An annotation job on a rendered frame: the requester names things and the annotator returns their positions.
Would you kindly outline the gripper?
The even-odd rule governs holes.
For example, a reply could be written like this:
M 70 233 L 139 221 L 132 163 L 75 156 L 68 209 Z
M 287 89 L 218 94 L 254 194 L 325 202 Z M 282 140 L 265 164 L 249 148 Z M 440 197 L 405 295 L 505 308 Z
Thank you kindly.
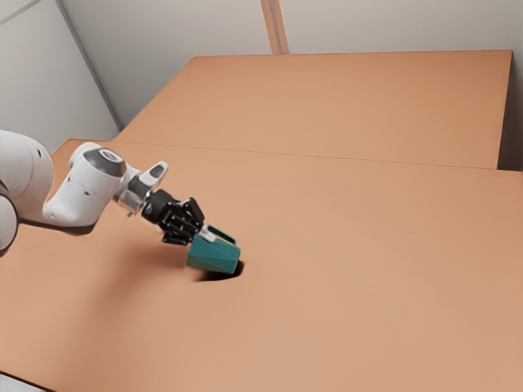
M 195 237 L 214 243 L 217 237 L 204 224 L 205 216 L 194 198 L 178 202 L 163 189 L 149 194 L 141 216 L 163 230 L 163 241 L 189 245 Z

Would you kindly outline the teal faceted mug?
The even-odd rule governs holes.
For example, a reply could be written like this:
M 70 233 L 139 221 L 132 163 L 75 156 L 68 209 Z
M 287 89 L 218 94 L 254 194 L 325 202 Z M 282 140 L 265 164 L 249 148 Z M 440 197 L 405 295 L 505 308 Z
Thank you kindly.
M 199 270 L 233 274 L 239 262 L 236 240 L 212 225 L 204 225 L 194 236 L 186 265 Z

